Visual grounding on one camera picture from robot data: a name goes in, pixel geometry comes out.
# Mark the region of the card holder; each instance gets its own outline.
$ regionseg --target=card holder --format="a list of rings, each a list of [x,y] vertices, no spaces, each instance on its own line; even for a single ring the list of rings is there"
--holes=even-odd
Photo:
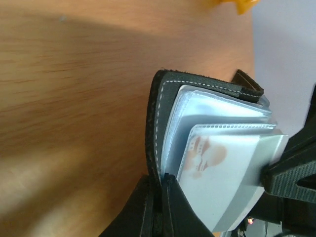
[[[145,149],[151,184],[161,196],[161,153],[166,127],[180,87],[191,85],[219,92],[250,103],[258,103],[264,90],[241,70],[232,82],[220,81],[189,73],[160,70],[154,76],[147,107]]]

